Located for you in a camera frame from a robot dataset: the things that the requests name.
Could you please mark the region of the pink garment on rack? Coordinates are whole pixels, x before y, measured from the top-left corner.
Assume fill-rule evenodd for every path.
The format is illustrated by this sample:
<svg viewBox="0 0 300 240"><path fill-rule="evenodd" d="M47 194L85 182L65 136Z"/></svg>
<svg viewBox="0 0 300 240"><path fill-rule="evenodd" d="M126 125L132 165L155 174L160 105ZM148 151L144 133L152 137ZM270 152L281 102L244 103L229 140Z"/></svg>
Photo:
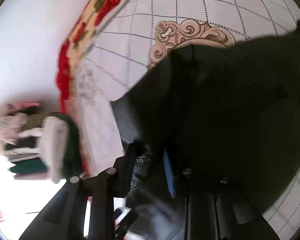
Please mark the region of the pink garment on rack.
<svg viewBox="0 0 300 240"><path fill-rule="evenodd" d="M0 110L0 140L15 145L20 133L41 127L44 118L38 102L8 103Z"/></svg>

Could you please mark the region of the white quilted floral mat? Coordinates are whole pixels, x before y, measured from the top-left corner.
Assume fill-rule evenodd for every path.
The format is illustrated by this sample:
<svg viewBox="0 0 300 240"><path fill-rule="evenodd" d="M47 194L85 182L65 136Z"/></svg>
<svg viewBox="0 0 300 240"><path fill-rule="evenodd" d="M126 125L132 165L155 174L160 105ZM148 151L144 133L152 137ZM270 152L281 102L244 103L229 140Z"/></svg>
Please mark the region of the white quilted floral mat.
<svg viewBox="0 0 300 240"><path fill-rule="evenodd" d="M294 0L122 0L97 27L75 70L77 117L93 177L127 151L111 103L130 91L173 49L188 44L228 48L295 30L300 9ZM125 215L138 217L129 231L144 239L223 239L218 196L204 207L208 238L195 238L191 196L172 198L165 169L152 164L150 149L135 161ZM300 168L279 198L262 214L278 239L300 236Z"/></svg>

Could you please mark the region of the cream folded sweater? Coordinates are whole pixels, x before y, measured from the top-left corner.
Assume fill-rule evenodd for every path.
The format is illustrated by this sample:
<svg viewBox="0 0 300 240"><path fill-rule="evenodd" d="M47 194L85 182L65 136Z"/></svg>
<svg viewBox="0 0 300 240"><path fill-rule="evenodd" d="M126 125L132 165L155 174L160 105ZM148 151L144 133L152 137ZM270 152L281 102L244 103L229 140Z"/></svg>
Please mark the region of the cream folded sweater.
<svg viewBox="0 0 300 240"><path fill-rule="evenodd" d="M68 124L64 120L56 116L48 116L44 119L38 149L42 162L47 166L50 179L55 184L58 184L62 178L68 135Z"/></svg>

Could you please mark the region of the dark green hanging garment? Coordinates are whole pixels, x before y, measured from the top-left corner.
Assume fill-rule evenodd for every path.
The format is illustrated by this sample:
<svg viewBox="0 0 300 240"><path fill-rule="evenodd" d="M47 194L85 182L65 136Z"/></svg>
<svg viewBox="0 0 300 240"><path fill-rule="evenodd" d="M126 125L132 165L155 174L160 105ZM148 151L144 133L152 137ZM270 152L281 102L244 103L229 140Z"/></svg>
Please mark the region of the dark green hanging garment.
<svg viewBox="0 0 300 240"><path fill-rule="evenodd" d="M9 171L21 176L47 172L46 165L39 158L23 160L13 164L14 166Z"/></svg>

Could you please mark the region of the green striped folded garment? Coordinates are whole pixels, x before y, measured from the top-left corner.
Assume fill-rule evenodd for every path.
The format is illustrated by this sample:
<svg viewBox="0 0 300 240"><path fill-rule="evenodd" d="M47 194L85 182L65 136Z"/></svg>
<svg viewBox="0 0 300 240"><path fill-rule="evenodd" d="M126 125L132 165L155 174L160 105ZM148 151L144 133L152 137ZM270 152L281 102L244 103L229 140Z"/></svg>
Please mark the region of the green striped folded garment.
<svg viewBox="0 0 300 240"><path fill-rule="evenodd" d="M69 135L66 140L65 154L63 157L62 175L69 180L73 176L83 173L82 158L80 153L79 130L70 116L57 114L59 119L66 122Z"/></svg>

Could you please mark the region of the red floral blanket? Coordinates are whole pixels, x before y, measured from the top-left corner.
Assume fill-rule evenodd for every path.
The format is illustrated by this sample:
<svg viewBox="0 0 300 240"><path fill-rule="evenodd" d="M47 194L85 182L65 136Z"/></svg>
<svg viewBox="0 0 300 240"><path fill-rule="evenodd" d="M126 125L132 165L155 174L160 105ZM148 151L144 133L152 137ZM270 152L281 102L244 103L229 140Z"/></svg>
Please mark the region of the red floral blanket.
<svg viewBox="0 0 300 240"><path fill-rule="evenodd" d="M89 0L78 21L62 44L56 76L56 86L60 92L59 103L62 113L66 113L67 103L71 98L71 83L77 65L96 36L97 27L121 1Z"/></svg>

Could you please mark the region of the black leather jacket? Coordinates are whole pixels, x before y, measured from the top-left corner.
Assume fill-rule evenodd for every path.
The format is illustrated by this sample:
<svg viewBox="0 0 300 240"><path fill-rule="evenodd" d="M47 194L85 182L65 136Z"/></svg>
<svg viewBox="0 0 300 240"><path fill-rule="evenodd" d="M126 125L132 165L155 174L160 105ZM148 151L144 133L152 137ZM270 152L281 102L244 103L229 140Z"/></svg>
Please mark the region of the black leather jacket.
<svg viewBox="0 0 300 240"><path fill-rule="evenodd" d="M300 168L300 21L228 48L175 48L111 108L124 145L143 143L163 168L168 154L175 197L195 199L195 238L209 237L204 200L218 196L219 238L278 239L262 214Z"/></svg>

